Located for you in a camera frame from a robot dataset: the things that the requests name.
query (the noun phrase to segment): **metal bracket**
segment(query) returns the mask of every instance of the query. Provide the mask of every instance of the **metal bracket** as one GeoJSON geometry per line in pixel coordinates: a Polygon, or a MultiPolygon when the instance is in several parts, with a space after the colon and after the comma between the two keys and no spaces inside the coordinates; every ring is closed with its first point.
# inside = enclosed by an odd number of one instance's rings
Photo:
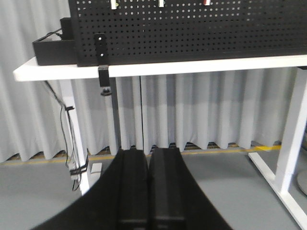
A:
{"type": "Polygon", "coordinates": [[[96,46],[96,56],[98,62],[98,75],[99,84],[102,87],[102,96],[109,96],[112,94],[110,79],[109,79],[109,65],[108,65],[108,55],[106,47],[106,35],[105,34],[94,34],[95,46],[96,46]]]}
{"type": "Polygon", "coordinates": [[[99,83],[102,87],[102,96],[109,96],[112,94],[109,78],[109,66],[102,65],[98,67],[99,83]]]}
{"type": "Polygon", "coordinates": [[[94,34],[96,56],[98,65],[108,65],[108,54],[106,47],[106,35],[105,34],[94,34]]]}
{"type": "Polygon", "coordinates": [[[77,169],[70,170],[71,176],[80,175],[80,174],[86,172],[87,171],[87,166],[88,166],[88,157],[86,158],[86,162],[85,162],[84,166],[81,166],[81,167],[79,167],[77,169]]]}

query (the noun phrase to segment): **white metal table frame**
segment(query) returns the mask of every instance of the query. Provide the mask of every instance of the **white metal table frame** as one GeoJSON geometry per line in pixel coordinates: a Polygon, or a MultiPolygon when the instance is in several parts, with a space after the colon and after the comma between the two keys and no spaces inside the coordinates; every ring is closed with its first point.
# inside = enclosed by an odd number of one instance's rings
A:
{"type": "MultiPolygon", "coordinates": [[[[112,78],[298,66],[307,66],[307,55],[118,65],[109,66],[109,75],[112,78]]],[[[16,81],[60,80],[59,82],[65,104],[67,106],[75,107],[71,80],[98,78],[98,68],[77,67],[76,65],[38,66],[36,59],[33,58],[16,69],[14,71],[14,76],[16,81]]],[[[86,147],[82,144],[82,136],[76,110],[70,111],[70,115],[74,126],[74,135],[80,160],[78,164],[79,166],[82,166],[85,164],[87,151],[86,147]]],[[[274,192],[278,195],[282,203],[303,230],[307,230],[307,215],[293,199],[288,190],[295,171],[306,120],[307,70],[298,69],[284,129],[282,148],[278,158],[276,175],[274,175],[258,153],[253,152],[248,154],[262,173],[263,177],[267,180],[274,192]]],[[[112,124],[109,124],[108,126],[111,129],[114,128],[114,126],[112,127],[112,124]]],[[[110,147],[117,148],[115,141],[110,141],[110,147]]],[[[90,188],[89,171],[90,170],[82,174],[80,184],[82,194],[86,193],[90,188]]]]}

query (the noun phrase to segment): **curtain fold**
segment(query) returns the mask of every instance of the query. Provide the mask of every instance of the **curtain fold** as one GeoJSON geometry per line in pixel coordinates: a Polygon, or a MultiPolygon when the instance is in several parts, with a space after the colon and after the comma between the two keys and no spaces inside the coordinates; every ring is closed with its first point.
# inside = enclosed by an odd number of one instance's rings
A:
{"type": "MultiPolygon", "coordinates": [[[[60,106],[42,82],[15,82],[12,72],[34,56],[34,40],[69,17],[68,1],[1,1],[0,12],[0,162],[41,151],[51,159],[65,149],[60,106]]],[[[282,68],[117,78],[106,98],[97,79],[74,80],[73,89],[91,154],[134,145],[148,154],[173,142],[180,150],[187,142],[249,148],[252,140],[271,146],[282,139],[295,75],[282,68]]],[[[51,84],[60,95],[59,83],[51,84]]]]}

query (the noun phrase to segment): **perforated metal panel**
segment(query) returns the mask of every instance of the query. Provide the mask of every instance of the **perforated metal panel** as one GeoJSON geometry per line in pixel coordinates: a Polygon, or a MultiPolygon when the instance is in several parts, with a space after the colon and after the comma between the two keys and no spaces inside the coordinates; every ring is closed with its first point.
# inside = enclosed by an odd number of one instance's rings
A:
{"type": "Polygon", "coordinates": [[[307,53],[307,0],[70,0],[78,65],[97,65],[105,33],[110,65],[307,53]]]}

